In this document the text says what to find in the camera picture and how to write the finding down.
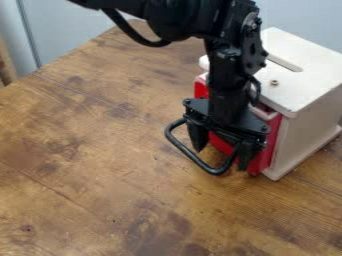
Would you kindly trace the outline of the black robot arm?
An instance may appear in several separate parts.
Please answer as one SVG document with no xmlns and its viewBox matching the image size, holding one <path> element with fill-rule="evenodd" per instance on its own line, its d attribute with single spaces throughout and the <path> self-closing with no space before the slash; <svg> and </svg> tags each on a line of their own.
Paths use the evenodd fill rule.
<svg viewBox="0 0 342 256">
<path fill-rule="evenodd" d="M 233 163 L 248 167 L 265 148 L 269 126 L 252 113 L 259 103 L 255 74 L 268 56 L 253 0 L 68 0 L 100 11 L 126 36 L 146 47 L 190 37 L 203 40 L 209 62 L 208 96 L 182 101 L 185 112 L 164 136 L 188 159 L 219 176 Z"/>
</svg>

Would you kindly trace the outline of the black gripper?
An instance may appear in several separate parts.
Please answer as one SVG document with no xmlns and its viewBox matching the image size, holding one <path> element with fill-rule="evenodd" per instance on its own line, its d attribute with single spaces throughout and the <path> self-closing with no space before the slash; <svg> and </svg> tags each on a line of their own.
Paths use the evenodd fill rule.
<svg viewBox="0 0 342 256">
<path fill-rule="evenodd" d="M 237 168 L 245 171 L 249 162 L 261 150 L 260 145 L 265 144 L 269 126 L 249 107 L 243 107 L 236 115 L 229 116 L 223 111 L 211 111 L 209 103 L 211 100 L 204 98 L 186 98 L 182 101 L 192 147 L 196 152 L 203 150 L 208 143 L 209 132 L 231 144 L 243 141 L 237 149 Z"/>
</svg>

